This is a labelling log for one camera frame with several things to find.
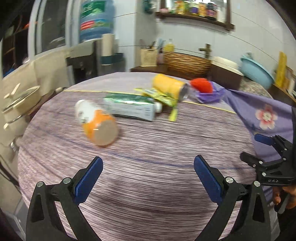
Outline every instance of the light blue plastic bowl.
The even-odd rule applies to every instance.
[[[245,55],[241,57],[241,61],[241,72],[244,76],[262,85],[266,90],[274,83],[274,78],[261,64],[246,57]]]

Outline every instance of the blue water jug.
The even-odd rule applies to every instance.
[[[113,0],[86,0],[81,6],[80,42],[113,32]]]

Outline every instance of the red fuzzy object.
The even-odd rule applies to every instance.
[[[213,86],[205,78],[197,78],[190,81],[191,86],[201,93],[213,93]]]

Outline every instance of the blue gripper pad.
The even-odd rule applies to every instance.
[[[263,143],[265,145],[272,146],[274,144],[274,140],[272,138],[261,135],[261,134],[256,134],[254,136],[254,139],[255,139],[255,141],[258,141],[258,142]]]
[[[223,200],[222,188],[199,156],[196,156],[194,159],[194,170],[207,191],[211,201],[219,205]]]
[[[102,171],[103,160],[100,157],[97,157],[92,166],[86,171],[84,176],[80,179],[80,182],[75,187],[74,203],[76,205],[86,201]]]

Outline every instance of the human hand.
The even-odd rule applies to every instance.
[[[272,201],[275,205],[278,205],[281,202],[281,192],[285,191],[290,193],[291,197],[288,201],[286,209],[292,209],[296,207],[296,185],[290,185],[287,187],[273,187],[272,188]]]

